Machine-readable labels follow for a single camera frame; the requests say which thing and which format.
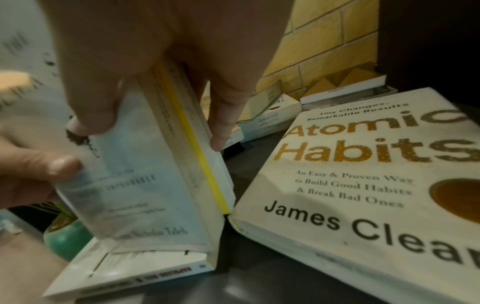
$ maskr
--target teal plant pot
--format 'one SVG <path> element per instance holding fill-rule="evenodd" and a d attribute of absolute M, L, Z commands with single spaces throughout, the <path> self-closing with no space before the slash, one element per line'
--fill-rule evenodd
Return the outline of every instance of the teal plant pot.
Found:
<path fill-rule="evenodd" d="M 92 234 L 80 220 L 55 231 L 51 231 L 52 225 L 45 230 L 43 241 L 53 253 L 67 262 L 73 260 L 92 239 Z"/>

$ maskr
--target yellow brick wall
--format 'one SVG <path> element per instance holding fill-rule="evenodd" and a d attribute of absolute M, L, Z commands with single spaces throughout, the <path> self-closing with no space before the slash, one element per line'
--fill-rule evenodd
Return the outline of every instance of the yellow brick wall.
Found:
<path fill-rule="evenodd" d="M 300 99 L 318 77 L 377 61 L 380 0 L 296 0 L 280 46 L 259 80 L 259 92 L 278 79 Z"/>

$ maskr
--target brown circle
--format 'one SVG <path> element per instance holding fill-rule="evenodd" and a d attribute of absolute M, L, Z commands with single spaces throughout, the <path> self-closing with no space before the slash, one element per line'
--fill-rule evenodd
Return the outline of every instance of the brown circle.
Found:
<path fill-rule="evenodd" d="M 443 180 L 430 187 L 430 196 L 448 212 L 480 224 L 480 180 Z"/>

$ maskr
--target finger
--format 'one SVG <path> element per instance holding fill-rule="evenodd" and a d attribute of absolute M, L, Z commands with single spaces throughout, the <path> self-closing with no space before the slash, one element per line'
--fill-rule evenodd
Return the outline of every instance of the finger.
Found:
<path fill-rule="evenodd" d="M 46 181 L 0 177 L 0 209 L 45 203 L 54 193 Z"/>
<path fill-rule="evenodd" d="M 62 52 L 59 67 L 68 104 L 75 113 L 67 129 L 82 136 L 108 131 L 117 120 L 121 77 L 84 62 L 81 56 Z"/>
<path fill-rule="evenodd" d="M 191 87 L 195 92 L 195 96 L 198 102 L 202 99 L 205 87 L 207 86 L 207 79 L 197 70 L 190 66 L 185 66 L 185 72 L 190 80 Z"/>
<path fill-rule="evenodd" d="M 221 151 L 240 114 L 247 103 L 249 94 L 231 88 L 210 86 L 210 115 L 208 125 L 212 133 L 211 147 L 214 151 Z"/>
<path fill-rule="evenodd" d="M 81 167 L 73 156 L 19 148 L 0 139 L 0 175 L 57 181 L 71 177 Z"/>

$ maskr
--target black table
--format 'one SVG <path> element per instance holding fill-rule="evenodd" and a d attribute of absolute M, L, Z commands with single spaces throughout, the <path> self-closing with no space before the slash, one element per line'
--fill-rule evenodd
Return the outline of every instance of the black table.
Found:
<path fill-rule="evenodd" d="M 242 196 L 284 132 L 226 151 L 226 165 Z M 255 243 L 226 224 L 216 271 L 80 299 L 77 304 L 383 303 L 320 271 Z"/>

